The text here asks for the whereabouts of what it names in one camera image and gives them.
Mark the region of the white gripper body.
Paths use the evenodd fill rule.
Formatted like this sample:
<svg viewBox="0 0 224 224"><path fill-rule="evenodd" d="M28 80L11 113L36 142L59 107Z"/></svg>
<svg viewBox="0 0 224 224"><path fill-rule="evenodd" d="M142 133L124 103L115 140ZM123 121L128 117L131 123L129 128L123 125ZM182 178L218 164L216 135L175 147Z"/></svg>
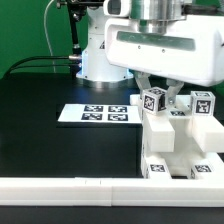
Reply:
<svg viewBox="0 0 224 224"><path fill-rule="evenodd" d="M189 15L170 23L163 35L137 27L129 19L106 22L111 64L201 86L224 81L224 16Z"/></svg>

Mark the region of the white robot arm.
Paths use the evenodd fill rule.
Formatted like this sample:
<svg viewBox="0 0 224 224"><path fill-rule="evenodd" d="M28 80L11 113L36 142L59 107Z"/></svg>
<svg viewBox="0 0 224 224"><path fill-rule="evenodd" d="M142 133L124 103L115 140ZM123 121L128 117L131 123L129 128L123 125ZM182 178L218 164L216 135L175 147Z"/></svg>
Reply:
<svg viewBox="0 0 224 224"><path fill-rule="evenodd" d="M101 0L89 3L89 40L82 77L118 82L128 70L139 88L167 80L173 102L185 83L224 81L224 9L185 0Z"/></svg>

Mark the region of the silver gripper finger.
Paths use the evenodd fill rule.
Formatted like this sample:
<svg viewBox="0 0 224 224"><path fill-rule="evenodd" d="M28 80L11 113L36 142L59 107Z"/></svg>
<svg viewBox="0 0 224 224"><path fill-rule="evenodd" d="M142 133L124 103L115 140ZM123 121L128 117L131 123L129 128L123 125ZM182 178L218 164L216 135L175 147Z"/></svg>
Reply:
<svg viewBox="0 0 224 224"><path fill-rule="evenodd" d="M168 86L167 89L168 103L174 104L176 101L176 96L184 86L184 83L182 81L174 79L167 79L166 84Z"/></svg>
<svg viewBox="0 0 224 224"><path fill-rule="evenodd" d="M134 77L140 92L143 92L145 89L149 89L151 87L149 81L150 75L148 73L136 71Z"/></svg>

